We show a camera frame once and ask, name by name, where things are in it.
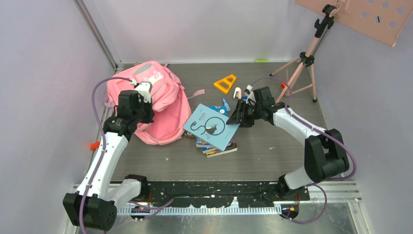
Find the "pink student backpack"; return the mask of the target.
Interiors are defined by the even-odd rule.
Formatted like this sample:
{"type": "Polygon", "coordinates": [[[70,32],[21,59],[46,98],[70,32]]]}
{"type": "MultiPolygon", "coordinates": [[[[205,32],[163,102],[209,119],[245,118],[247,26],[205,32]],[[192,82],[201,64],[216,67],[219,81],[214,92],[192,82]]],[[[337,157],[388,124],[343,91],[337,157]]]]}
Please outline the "pink student backpack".
{"type": "Polygon", "coordinates": [[[183,126],[191,115],[189,98],[180,79],[166,66],[147,61],[116,74],[107,82],[106,106],[119,103],[121,91],[133,88],[131,82],[151,83],[153,122],[138,123],[134,132],[149,145],[166,145],[182,137],[183,126]]]}

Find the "light blue cat book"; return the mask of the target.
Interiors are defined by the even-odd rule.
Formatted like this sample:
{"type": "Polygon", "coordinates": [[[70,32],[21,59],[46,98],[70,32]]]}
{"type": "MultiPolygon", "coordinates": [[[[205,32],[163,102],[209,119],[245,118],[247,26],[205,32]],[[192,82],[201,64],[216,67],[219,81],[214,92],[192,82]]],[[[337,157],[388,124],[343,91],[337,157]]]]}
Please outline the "light blue cat book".
{"type": "Polygon", "coordinates": [[[183,129],[210,145],[224,150],[234,137],[239,124],[227,124],[229,117],[199,104],[183,126],[183,129]]]}

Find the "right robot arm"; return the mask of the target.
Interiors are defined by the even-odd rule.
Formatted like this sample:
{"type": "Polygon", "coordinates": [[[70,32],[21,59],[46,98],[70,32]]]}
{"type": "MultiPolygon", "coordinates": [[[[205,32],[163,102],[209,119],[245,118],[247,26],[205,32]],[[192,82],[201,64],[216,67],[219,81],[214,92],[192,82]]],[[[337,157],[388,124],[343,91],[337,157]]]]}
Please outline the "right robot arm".
{"type": "Polygon", "coordinates": [[[291,200],[299,188],[349,170],[341,133],[336,129],[318,128],[300,118],[287,104],[276,102],[269,87],[249,90],[247,99],[237,102],[226,123],[252,127],[258,119],[285,130],[304,146],[304,165],[278,179],[276,191],[282,199],[291,200]]]}

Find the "yellow spine paperback book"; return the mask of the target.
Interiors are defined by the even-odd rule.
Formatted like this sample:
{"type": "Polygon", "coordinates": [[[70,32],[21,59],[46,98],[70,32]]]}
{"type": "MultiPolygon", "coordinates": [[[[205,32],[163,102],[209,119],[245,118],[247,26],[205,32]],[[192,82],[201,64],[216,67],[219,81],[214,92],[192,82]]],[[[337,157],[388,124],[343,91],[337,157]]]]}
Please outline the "yellow spine paperback book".
{"type": "Polygon", "coordinates": [[[208,142],[202,140],[199,137],[196,138],[196,147],[200,148],[202,153],[205,154],[207,157],[218,155],[222,152],[215,146],[209,144],[208,142]]]}

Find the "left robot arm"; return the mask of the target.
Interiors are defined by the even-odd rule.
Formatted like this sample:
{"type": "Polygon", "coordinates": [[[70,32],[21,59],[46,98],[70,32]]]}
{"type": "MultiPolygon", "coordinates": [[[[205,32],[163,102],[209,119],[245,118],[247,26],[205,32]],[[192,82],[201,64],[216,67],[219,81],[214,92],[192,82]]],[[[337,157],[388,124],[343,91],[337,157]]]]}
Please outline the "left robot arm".
{"type": "Polygon", "coordinates": [[[63,198],[70,221],[83,233],[88,229],[109,231],[115,223],[118,209],[133,199],[143,202],[149,197],[145,176],[128,175],[113,190],[109,185],[138,123],[150,123],[153,116],[149,91],[126,90],[118,96],[115,114],[100,124],[102,138],[96,156],[76,191],[63,198]]]}

